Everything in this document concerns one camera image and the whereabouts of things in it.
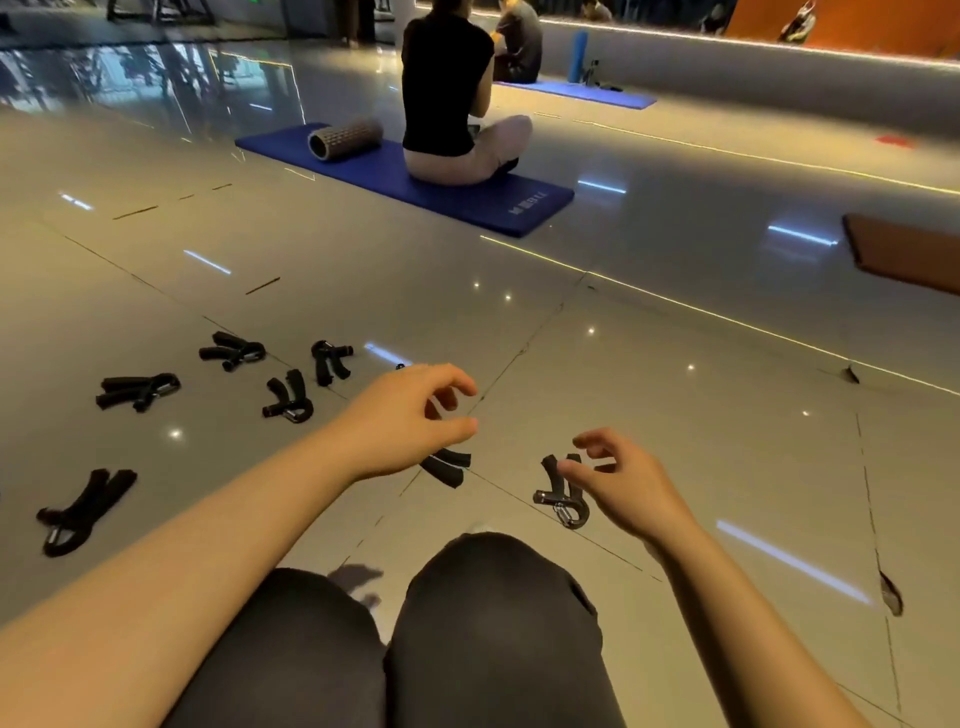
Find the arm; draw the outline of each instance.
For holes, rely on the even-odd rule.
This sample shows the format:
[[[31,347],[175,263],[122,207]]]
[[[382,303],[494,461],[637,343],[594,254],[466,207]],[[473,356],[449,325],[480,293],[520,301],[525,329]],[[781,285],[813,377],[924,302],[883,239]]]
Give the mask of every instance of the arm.
[[[456,367],[378,379],[333,423],[274,455],[0,631],[0,725],[70,706],[72,728],[158,726],[264,576],[354,480],[463,442],[439,419],[476,394]]]
[[[701,528],[656,458],[609,429],[573,440],[591,469],[560,463],[621,528],[658,554],[730,726],[869,728],[746,574]]]
[[[473,97],[473,104],[470,106],[470,116],[483,118],[490,110],[490,95],[493,89],[493,56],[490,56],[490,62],[487,63],[487,70],[483,72],[480,83],[477,84],[477,93]]]

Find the blue yoga mat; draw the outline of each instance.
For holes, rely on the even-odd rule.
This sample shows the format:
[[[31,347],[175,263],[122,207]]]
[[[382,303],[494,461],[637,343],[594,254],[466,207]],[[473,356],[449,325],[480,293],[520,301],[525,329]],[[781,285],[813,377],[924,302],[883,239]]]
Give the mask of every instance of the blue yoga mat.
[[[552,93],[557,96],[569,96],[571,99],[583,99],[584,101],[595,101],[598,104],[610,104],[611,106],[623,107],[625,109],[646,109],[657,102],[657,99],[649,96],[635,96],[632,93],[624,93],[623,91],[610,91],[600,86],[569,84],[566,81],[537,81],[535,84],[497,83],[499,85],[513,86],[514,88],[526,88],[528,91],[542,91],[543,93]]]
[[[306,140],[313,130],[324,126],[326,124],[306,124],[244,136],[235,143],[248,152],[511,237],[523,237],[573,200],[572,189],[520,175],[503,175],[469,187],[419,182],[407,173],[403,147],[395,141],[384,140],[383,146],[357,157],[323,162],[311,154]]]

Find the glossy floor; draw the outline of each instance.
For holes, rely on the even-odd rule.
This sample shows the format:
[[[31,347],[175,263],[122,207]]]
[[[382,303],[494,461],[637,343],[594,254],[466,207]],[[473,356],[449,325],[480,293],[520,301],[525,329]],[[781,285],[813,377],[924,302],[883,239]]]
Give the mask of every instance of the glossy floor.
[[[660,99],[644,111],[498,87],[534,115],[518,172],[574,203],[522,241],[245,155],[231,141],[377,115],[399,139],[392,48],[320,43],[0,54],[0,620],[304,431],[397,361],[478,380],[457,491],[419,471],[348,491],[286,563],[364,565],[388,638],[406,583],[477,523],[584,584],[631,725],[721,725],[659,566],[599,513],[531,503],[540,460],[613,425],[656,452],[810,650],[879,728],[955,724],[960,676],[960,300],[856,271],[840,215],[960,232],[960,149],[885,130]],[[227,375],[217,328],[272,357]],[[306,425],[263,420],[270,376],[320,338],[353,376],[310,385]],[[850,361],[860,384],[843,378]],[[173,371],[145,415],[104,376]],[[138,483],[76,553],[33,513],[86,474]],[[883,600],[879,569],[902,593]]]

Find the hand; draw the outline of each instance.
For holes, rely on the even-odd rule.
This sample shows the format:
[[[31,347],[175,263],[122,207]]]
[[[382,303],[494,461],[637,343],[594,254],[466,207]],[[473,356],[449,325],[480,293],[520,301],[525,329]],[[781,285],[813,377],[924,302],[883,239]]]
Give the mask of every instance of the hand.
[[[442,420],[440,406],[457,408],[456,391],[475,397],[477,385],[452,364],[415,364],[379,377],[334,420],[329,431],[348,458],[353,480],[398,473],[440,448],[473,437],[472,417]]]
[[[614,462],[591,468],[562,460],[557,469],[593,496],[611,521],[655,546],[696,521],[660,461],[608,427],[583,432],[573,445],[593,460]]]

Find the gray pants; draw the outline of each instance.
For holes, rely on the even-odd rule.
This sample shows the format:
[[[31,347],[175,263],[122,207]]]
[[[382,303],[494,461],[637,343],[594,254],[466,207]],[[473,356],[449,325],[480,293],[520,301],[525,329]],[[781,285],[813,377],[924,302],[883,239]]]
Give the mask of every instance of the gray pants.
[[[596,611],[565,570],[464,535],[414,578],[386,648],[318,574],[273,571],[164,728],[624,728]]]

